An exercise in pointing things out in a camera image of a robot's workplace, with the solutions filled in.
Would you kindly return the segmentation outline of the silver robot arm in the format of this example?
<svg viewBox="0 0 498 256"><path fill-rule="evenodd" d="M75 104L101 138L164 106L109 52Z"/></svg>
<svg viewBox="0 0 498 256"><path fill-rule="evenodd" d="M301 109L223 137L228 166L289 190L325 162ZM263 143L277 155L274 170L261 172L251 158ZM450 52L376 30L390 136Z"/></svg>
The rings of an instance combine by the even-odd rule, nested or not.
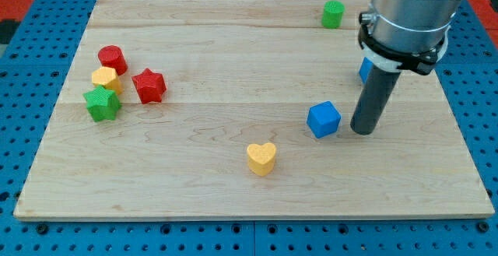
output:
<svg viewBox="0 0 498 256"><path fill-rule="evenodd" d="M443 39L461 0L371 0L361 20L379 44L419 53Z"/></svg>

